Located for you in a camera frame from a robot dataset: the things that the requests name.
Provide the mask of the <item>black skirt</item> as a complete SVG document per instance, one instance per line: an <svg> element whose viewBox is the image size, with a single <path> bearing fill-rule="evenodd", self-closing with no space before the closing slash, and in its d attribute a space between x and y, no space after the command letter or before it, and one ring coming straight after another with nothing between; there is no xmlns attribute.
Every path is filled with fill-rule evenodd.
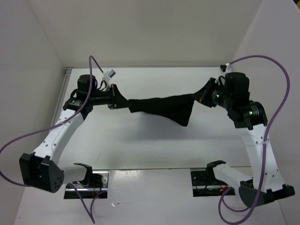
<svg viewBox="0 0 300 225"><path fill-rule="evenodd" d="M148 99L129 99L128 109L131 113L143 112L165 117L186 127L188 125L194 102L200 99L201 89L194 94Z"/></svg>

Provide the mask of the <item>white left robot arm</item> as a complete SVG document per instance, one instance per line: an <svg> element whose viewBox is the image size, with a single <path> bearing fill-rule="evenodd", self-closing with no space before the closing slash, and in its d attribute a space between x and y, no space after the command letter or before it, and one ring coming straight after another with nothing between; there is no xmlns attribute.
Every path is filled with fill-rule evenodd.
<svg viewBox="0 0 300 225"><path fill-rule="evenodd" d="M127 100L116 84L106 91L92 89L87 102L87 93L75 90L76 96L64 104L60 117L42 143L31 154L24 153L19 159L22 179L26 186L47 192L57 192L65 182L66 172L58 167L60 157L74 132L83 124L96 105L110 109L125 108Z"/></svg>

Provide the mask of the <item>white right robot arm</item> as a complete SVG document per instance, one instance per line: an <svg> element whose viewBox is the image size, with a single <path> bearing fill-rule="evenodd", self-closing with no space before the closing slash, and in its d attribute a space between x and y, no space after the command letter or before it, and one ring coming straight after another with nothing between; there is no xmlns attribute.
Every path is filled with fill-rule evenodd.
<svg viewBox="0 0 300 225"><path fill-rule="evenodd" d="M210 184L219 181L234 189L247 208L271 203L295 194L281 175L270 143L267 120L261 103L250 100L249 79L244 74L229 76L225 82L210 78L196 93L197 100L208 107L227 111L245 144L252 176L244 175L218 160L207 164L205 178Z"/></svg>

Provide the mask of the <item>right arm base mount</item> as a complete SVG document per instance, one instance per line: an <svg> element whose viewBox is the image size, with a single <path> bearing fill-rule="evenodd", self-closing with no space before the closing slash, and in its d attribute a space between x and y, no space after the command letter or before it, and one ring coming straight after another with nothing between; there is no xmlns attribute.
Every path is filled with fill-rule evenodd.
<svg viewBox="0 0 300 225"><path fill-rule="evenodd" d="M230 186L212 178L204 168L190 170L193 197L221 196Z"/></svg>

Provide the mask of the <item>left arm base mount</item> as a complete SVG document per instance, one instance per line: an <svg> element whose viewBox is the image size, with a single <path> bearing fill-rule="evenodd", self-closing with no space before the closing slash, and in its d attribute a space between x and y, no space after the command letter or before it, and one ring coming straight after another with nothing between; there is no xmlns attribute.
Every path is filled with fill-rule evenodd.
<svg viewBox="0 0 300 225"><path fill-rule="evenodd" d="M83 199L106 199L108 192L109 171L94 170L89 180L72 181L66 185L64 199L79 199L75 187Z"/></svg>

